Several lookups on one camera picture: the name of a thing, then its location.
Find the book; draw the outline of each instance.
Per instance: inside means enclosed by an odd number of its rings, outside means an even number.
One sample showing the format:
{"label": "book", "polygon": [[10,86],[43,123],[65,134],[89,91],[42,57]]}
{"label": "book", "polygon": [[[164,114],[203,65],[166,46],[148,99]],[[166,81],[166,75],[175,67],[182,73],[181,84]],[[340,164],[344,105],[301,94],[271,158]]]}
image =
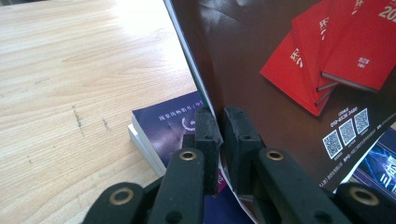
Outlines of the book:
{"label": "book", "polygon": [[337,85],[337,82],[322,77],[319,69],[319,50],[322,41],[325,40],[331,2],[332,0],[323,0],[291,21],[292,31],[295,34],[293,37],[301,50],[305,64],[304,75],[310,78],[317,98]]}
{"label": "book", "polygon": [[394,1],[365,1],[345,25],[322,75],[360,90],[381,90],[396,64],[396,13],[392,11],[396,11]]}
{"label": "book", "polygon": [[[194,91],[132,112],[129,134],[157,176],[165,175],[173,153],[182,148],[183,135],[195,133],[195,111],[203,106]],[[218,183],[218,195],[205,196],[205,223],[252,223],[221,173]]]}
{"label": "book", "polygon": [[319,47],[319,67],[320,71],[329,58],[332,50],[337,46],[345,27],[352,17],[359,13],[359,9],[366,1],[355,0],[332,0],[327,8],[328,22],[326,34]]}
{"label": "book", "polygon": [[338,85],[319,117],[260,74],[291,21],[318,1],[164,2],[214,114],[227,105],[243,109],[265,145],[287,151],[320,187],[334,191],[396,121],[395,69],[376,94]]}
{"label": "book", "polygon": [[313,93],[315,88],[309,77],[304,76],[305,66],[290,32],[262,68],[261,74],[299,105],[318,116],[329,96],[325,95],[325,99],[315,105],[319,98]]}
{"label": "book", "polygon": [[378,189],[396,203],[396,131],[389,128],[352,175],[353,181]]}

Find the dark blue book cover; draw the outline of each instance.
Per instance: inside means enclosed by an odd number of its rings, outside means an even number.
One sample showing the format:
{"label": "dark blue book cover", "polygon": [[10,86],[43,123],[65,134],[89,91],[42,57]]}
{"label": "dark blue book cover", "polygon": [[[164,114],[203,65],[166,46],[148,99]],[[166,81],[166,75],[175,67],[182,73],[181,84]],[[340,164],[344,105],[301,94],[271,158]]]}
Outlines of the dark blue book cover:
{"label": "dark blue book cover", "polygon": [[352,175],[396,202],[396,131],[389,128]]}
{"label": "dark blue book cover", "polygon": [[[195,91],[133,111],[135,119],[165,167],[172,154],[181,149],[183,134],[195,132],[195,111],[203,106],[198,91]],[[206,224],[252,223],[221,175],[218,196],[205,196],[204,221]]]}

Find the wooden table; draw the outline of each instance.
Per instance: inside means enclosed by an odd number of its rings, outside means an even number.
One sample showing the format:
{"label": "wooden table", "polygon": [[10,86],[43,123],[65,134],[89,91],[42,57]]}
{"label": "wooden table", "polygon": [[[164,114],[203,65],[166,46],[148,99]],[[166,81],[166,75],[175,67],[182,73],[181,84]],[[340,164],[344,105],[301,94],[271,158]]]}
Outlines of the wooden table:
{"label": "wooden table", "polygon": [[162,0],[0,7],[0,223],[79,223],[156,179],[131,110],[195,91]]}

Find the red book cover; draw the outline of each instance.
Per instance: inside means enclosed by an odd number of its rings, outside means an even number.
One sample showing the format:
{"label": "red book cover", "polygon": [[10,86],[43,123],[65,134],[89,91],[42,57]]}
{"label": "red book cover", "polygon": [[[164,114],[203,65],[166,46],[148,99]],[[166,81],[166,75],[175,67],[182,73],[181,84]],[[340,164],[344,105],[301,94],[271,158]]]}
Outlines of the red book cover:
{"label": "red book cover", "polygon": [[319,67],[323,68],[332,50],[344,34],[344,29],[366,1],[373,0],[332,0],[328,8],[328,22],[325,36],[319,47]]}
{"label": "red book cover", "polygon": [[301,50],[303,62],[306,64],[304,73],[310,77],[315,87],[313,94],[318,99],[331,90],[328,88],[337,84],[320,75],[318,59],[320,44],[326,34],[331,3],[332,0],[323,0],[291,21],[295,43]]}
{"label": "red book cover", "polygon": [[304,76],[303,67],[300,51],[294,43],[292,32],[290,32],[264,65],[261,74],[296,103],[318,116],[329,95],[326,96],[326,99],[322,99],[318,105],[315,105],[316,100],[311,91],[313,87],[308,78]]}
{"label": "red book cover", "polygon": [[396,2],[366,1],[353,16],[322,75],[366,91],[379,91],[396,63]]}

